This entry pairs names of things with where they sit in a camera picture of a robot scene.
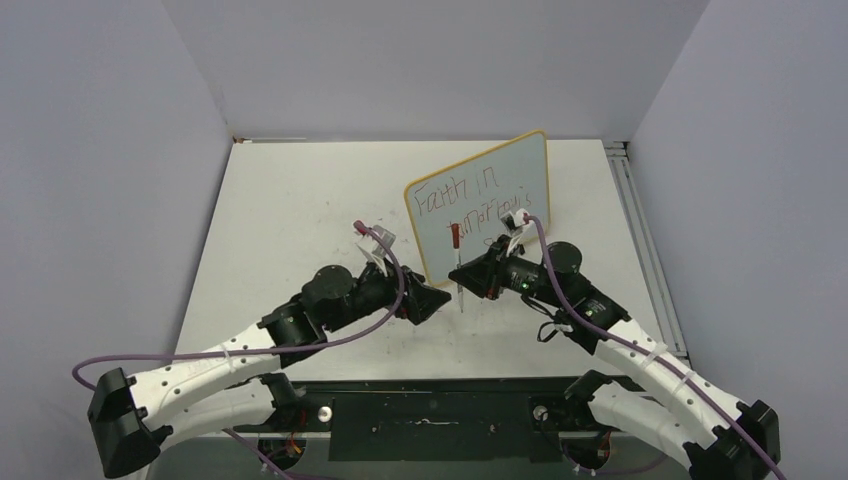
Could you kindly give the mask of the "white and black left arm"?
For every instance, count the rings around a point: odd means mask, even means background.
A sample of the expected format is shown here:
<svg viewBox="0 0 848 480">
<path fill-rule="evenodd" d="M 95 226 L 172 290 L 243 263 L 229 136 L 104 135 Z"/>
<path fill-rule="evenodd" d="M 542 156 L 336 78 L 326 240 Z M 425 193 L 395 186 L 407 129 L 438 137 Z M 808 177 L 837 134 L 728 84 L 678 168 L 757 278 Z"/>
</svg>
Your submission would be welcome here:
<svg viewBox="0 0 848 480">
<path fill-rule="evenodd" d="M 298 416 L 282 369 L 327 344 L 327 335 L 384 309 L 418 325 L 451 300 L 422 275 L 388 260 L 359 276 L 325 266 L 287 303 L 198 359 L 129 375 L 102 374 L 87 411 L 103 474 L 121 478 L 168 447 L 208 432 L 266 423 L 290 428 Z"/>
</svg>

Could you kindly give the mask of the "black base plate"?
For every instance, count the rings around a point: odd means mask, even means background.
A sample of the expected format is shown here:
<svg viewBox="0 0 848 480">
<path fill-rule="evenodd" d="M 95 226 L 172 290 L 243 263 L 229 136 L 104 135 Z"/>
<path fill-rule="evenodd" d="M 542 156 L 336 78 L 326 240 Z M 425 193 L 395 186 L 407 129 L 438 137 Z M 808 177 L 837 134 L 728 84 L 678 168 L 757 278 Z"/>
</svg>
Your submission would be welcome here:
<svg viewBox="0 0 848 480">
<path fill-rule="evenodd" d="M 568 459 L 583 468 L 609 458 L 616 436 L 687 464 L 691 436 L 632 381 L 582 377 L 302 381 L 276 412 L 237 432 L 269 440 L 268 452 L 329 441 L 328 458 L 360 461 Z"/>
</svg>

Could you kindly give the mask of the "aluminium rail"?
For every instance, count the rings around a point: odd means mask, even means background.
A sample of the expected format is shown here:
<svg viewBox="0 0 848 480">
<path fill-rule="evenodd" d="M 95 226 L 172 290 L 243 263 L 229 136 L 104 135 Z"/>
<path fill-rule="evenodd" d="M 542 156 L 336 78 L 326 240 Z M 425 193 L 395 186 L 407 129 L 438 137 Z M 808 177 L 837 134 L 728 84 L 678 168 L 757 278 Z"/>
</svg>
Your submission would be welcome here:
<svg viewBox="0 0 848 480">
<path fill-rule="evenodd" d="M 623 206 L 624 216 L 635 244 L 662 338 L 669 345 L 673 354 L 689 365 L 690 356 L 680 327 L 677 311 L 637 191 L 631 162 L 628 157 L 628 143 L 612 141 L 605 142 L 603 146 L 613 181 Z"/>
<path fill-rule="evenodd" d="M 645 440 L 681 440 L 708 446 L 716 440 L 713 428 L 729 423 L 702 402 L 685 398 L 672 410 L 617 387 L 605 384 L 587 401 L 577 404 L 595 421 L 619 428 Z M 239 425 L 259 425 L 284 408 L 278 406 L 270 390 L 257 382 L 221 391 L 188 403 L 172 398 L 159 408 L 148 406 L 143 425 L 150 431 L 169 426 L 173 432 L 164 441 L 166 448 L 189 438 Z"/>
</svg>

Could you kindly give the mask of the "aluminium right side rail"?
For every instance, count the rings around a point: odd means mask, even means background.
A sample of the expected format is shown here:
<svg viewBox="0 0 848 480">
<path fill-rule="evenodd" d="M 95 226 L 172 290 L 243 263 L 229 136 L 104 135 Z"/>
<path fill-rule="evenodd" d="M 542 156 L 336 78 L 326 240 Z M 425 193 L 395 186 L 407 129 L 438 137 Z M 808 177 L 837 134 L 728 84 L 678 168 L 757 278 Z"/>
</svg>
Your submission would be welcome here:
<svg viewBox="0 0 848 480">
<path fill-rule="evenodd" d="M 673 354 L 689 365 L 690 356 L 680 327 L 677 311 L 637 191 L 631 162 L 628 157 L 628 143 L 612 141 L 605 142 L 603 146 L 613 181 L 623 206 L 624 216 L 635 244 L 662 338 L 669 345 Z"/>
</svg>

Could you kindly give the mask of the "aluminium front rail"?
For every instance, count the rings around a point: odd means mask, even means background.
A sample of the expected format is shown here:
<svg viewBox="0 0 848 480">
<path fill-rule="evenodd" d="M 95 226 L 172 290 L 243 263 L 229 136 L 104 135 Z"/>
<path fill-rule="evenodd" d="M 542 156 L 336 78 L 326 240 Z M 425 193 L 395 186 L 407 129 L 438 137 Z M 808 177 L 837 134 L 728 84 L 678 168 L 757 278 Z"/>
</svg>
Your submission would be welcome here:
<svg viewBox="0 0 848 480">
<path fill-rule="evenodd" d="M 681 440 L 708 446 L 716 440 L 713 428 L 729 423 L 702 402 L 685 398 L 672 410 L 617 387 L 605 384 L 587 401 L 577 404 L 595 421 L 619 428 L 645 440 Z M 188 403 L 172 398 L 159 408 L 148 406 L 143 425 L 150 431 L 169 426 L 173 432 L 164 441 L 166 448 L 189 438 L 239 425 L 259 425 L 284 408 L 278 406 L 270 390 L 257 382 L 221 391 Z"/>
</svg>

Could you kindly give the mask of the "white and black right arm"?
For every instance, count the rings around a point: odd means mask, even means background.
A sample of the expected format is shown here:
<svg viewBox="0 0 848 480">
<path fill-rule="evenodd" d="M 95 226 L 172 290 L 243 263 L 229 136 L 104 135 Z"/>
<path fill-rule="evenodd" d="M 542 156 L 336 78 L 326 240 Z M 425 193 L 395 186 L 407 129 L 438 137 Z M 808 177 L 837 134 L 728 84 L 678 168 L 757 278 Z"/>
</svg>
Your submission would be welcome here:
<svg viewBox="0 0 848 480">
<path fill-rule="evenodd" d="M 638 384 L 627 391 L 590 370 L 565 393 L 569 421 L 628 433 L 678 462 L 693 479 L 764 479 L 781 459 L 776 412 L 747 404 L 669 353 L 627 311 L 580 272 L 582 254 L 567 242 L 533 263 L 501 236 L 487 253 L 449 274 L 470 293 L 496 300 L 506 290 L 531 306 L 551 306 L 567 338 Z"/>
</svg>

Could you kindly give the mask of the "white whiteboard marker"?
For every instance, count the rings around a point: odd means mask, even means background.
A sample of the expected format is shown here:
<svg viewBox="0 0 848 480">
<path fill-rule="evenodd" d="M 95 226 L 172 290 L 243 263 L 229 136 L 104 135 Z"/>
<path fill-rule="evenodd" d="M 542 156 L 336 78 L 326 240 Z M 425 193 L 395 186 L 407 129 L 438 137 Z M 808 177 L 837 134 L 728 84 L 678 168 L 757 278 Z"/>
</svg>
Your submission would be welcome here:
<svg viewBox="0 0 848 480">
<path fill-rule="evenodd" d="M 453 253 L 454 253 L 454 257 L 455 257 L 454 269 L 458 269 L 462 266 L 461 248 L 460 248 L 460 246 L 461 246 L 461 244 L 460 244 L 460 239 L 461 239 L 461 237 L 460 237 L 460 233 L 461 233 L 460 225 L 457 224 L 457 223 L 452 223 L 450 225 L 450 230 L 451 230 L 452 249 L 453 249 Z M 457 282 L 455 282 L 455 284 L 456 284 L 456 290 L 457 290 L 457 297 L 456 297 L 457 304 L 458 304 L 458 307 L 459 307 L 459 311 L 461 313 L 463 313 L 464 312 L 464 289 L 463 289 L 463 286 L 461 284 L 459 284 Z"/>
</svg>

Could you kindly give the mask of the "yellow framed whiteboard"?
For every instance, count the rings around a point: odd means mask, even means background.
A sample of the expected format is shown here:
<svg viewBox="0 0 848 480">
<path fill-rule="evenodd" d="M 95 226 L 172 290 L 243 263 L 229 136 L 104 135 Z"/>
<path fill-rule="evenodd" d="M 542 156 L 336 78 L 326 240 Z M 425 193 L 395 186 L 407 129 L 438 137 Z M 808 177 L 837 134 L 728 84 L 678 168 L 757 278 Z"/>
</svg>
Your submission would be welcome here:
<svg viewBox="0 0 848 480">
<path fill-rule="evenodd" d="M 433 286 L 449 282 L 457 266 L 451 226 L 459 226 L 464 261 L 483 253 L 505 232 L 501 217 L 520 209 L 550 225 L 547 135 L 531 131 L 408 184 L 404 201 Z"/>
</svg>

